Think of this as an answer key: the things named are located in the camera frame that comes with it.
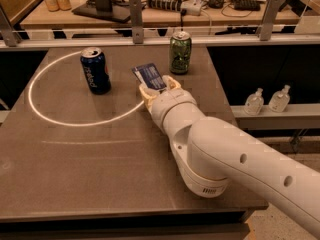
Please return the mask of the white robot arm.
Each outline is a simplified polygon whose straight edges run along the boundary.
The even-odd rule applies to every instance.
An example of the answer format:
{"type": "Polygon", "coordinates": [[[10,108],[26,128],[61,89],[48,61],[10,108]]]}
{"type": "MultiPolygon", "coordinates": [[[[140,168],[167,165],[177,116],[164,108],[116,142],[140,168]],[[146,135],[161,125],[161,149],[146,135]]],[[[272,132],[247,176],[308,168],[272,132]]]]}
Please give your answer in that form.
{"type": "Polygon", "coordinates": [[[139,91],[193,193],[217,197],[233,180],[320,239],[319,172],[222,119],[204,115],[192,95],[168,75],[160,78],[157,89],[141,83],[139,91]]]}

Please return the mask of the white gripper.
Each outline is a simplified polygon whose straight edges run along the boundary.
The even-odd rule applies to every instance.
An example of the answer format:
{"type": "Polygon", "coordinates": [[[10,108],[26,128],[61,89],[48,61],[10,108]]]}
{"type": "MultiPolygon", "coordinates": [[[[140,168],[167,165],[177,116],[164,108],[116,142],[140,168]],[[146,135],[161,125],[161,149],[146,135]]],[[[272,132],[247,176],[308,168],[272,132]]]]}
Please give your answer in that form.
{"type": "Polygon", "coordinates": [[[169,75],[163,75],[165,84],[164,92],[148,88],[144,84],[139,85],[139,91],[147,109],[151,108],[150,114],[154,123],[163,130],[163,122],[168,112],[180,104],[196,105],[192,95],[181,88],[181,84],[169,75]]]}

